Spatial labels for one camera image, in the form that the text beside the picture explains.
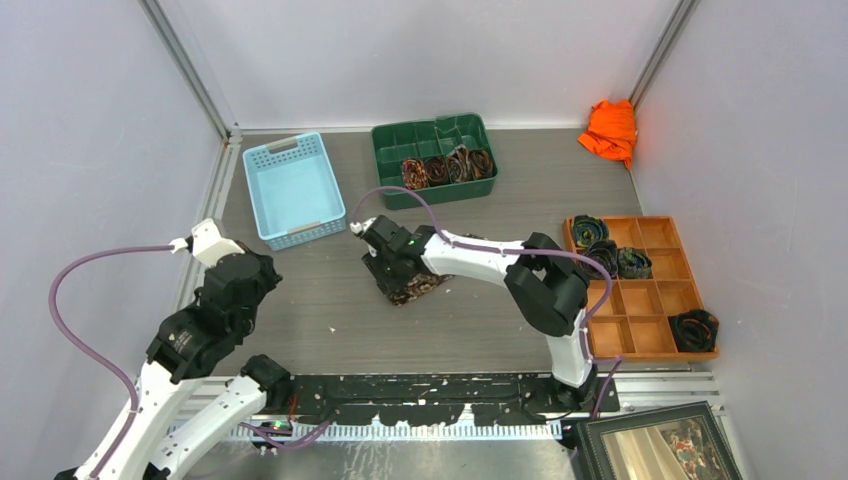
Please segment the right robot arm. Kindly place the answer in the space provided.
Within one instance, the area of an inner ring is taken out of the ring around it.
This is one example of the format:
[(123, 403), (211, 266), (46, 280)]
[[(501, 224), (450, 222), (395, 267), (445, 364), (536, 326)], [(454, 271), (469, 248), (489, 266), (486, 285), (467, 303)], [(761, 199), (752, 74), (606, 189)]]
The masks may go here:
[(541, 333), (551, 356), (555, 396), (567, 410), (594, 396), (597, 368), (581, 337), (588, 277), (547, 235), (494, 242), (421, 225), (410, 231), (384, 215), (350, 225), (367, 245), (362, 261), (380, 291), (405, 304), (453, 277), (503, 287), (524, 320)]

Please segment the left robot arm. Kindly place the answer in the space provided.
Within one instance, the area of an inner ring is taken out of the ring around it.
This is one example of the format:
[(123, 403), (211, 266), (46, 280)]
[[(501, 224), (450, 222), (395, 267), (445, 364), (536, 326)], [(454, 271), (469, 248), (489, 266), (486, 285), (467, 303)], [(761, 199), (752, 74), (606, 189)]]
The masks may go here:
[(128, 251), (112, 249), (76, 260), (49, 290), (50, 314), (60, 332), (114, 373), (129, 393), (98, 447), (82, 465), (57, 473), (59, 479), (181, 479), (240, 422), (282, 411), (293, 395), (290, 372), (265, 354), (255, 355), (222, 394), (170, 432), (184, 403), (253, 332), (260, 303), (282, 277), (270, 256), (239, 242), (214, 255), (193, 300), (161, 322), (139, 376), (130, 380), (68, 328), (57, 304), (59, 286), (75, 268)]

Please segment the brown floral tie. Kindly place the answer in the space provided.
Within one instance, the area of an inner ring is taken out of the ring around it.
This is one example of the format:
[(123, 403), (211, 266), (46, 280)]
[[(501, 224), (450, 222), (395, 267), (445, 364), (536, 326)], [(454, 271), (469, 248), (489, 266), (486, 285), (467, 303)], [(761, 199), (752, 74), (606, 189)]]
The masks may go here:
[(393, 306), (408, 304), (453, 278), (433, 273), (421, 259), (433, 238), (441, 240), (433, 228), (421, 226), (398, 241), (392, 239), (376, 257), (369, 256), (375, 283)]

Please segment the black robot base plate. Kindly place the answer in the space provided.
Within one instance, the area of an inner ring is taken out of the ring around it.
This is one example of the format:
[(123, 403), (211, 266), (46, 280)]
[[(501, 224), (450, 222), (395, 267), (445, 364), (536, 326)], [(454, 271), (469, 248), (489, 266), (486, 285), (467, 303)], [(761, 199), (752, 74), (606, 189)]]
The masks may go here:
[(592, 372), (572, 389), (546, 372), (295, 375), (261, 414), (317, 425), (541, 425), (618, 411), (613, 381)]

